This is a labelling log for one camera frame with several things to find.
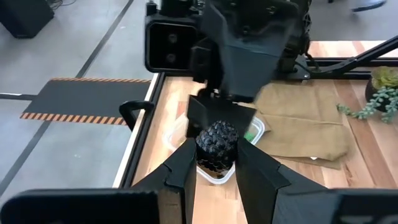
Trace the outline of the trailing plant in dark pot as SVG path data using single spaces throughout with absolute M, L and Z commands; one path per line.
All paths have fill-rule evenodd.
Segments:
M 365 89 L 365 106 L 353 111 L 348 106 L 337 104 L 336 109 L 347 116 L 365 120 L 381 112 L 381 121 L 391 123 L 398 114 L 398 68 L 377 67 Z

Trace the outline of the black floor box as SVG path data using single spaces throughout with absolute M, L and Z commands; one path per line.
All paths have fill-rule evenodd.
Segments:
M 34 38 L 53 18 L 46 0 L 0 0 L 0 23 L 17 39 Z

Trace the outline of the black toy blackberry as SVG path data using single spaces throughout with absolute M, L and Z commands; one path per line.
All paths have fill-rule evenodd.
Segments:
M 218 120 L 196 137 L 197 164 L 214 173 L 232 168 L 237 157 L 239 134 L 227 121 Z

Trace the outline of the clear plastic tupperware container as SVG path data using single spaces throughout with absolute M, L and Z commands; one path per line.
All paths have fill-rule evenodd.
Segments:
M 185 113 L 183 113 L 174 121 L 173 125 L 164 132 L 162 140 L 171 153 L 174 153 L 177 148 L 185 141 L 187 124 L 188 119 L 185 116 Z M 255 139 L 250 142 L 251 144 L 255 145 L 260 140 L 262 135 L 265 132 L 268 132 L 268 129 L 266 128 L 265 123 L 255 116 L 251 121 L 247 132 L 248 131 L 256 133 Z M 233 164 L 230 170 L 223 171 L 220 174 L 216 174 L 210 170 L 206 170 L 205 168 L 202 169 L 201 167 L 197 166 L 197 173 L 211 184 L 222 185 L 227 183 L 227 181 L 235 173 L 235 165 Z

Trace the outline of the tan folded cloth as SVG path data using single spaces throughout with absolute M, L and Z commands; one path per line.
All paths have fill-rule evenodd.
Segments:
M 266 131 L 256 146 L 265 153 L 331 169 L 353 148 L 330 86 L 272 83 L 250 105 Z

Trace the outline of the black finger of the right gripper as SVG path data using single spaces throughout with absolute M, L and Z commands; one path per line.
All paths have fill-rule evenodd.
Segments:
M 232 124 L 238 134 L 244 136 L 255 114 L 256 109 L 226 99 L 190 95 L 186 113 L 188 118 L 186 137 L 197 137 L 200 131 L 219 120 Z

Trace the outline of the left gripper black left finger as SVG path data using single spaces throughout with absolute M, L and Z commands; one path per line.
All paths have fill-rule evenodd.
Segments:
M 188 138 L 128 189 L 27 190 L 0 211 L 1 224 L 191 224 L 196 142 Z

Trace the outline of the black floor mat striped edges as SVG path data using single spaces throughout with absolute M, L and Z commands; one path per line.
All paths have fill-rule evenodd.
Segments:
M 143 101 L 150 80 L 53 78 L 22 112 L 21 119 L 125 125 L 119 106 Z

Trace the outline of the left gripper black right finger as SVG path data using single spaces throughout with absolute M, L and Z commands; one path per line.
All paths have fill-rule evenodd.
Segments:
M 236 180 L 248 224 L 398 224 L 398 189 L 329 189 L 246 139 Z

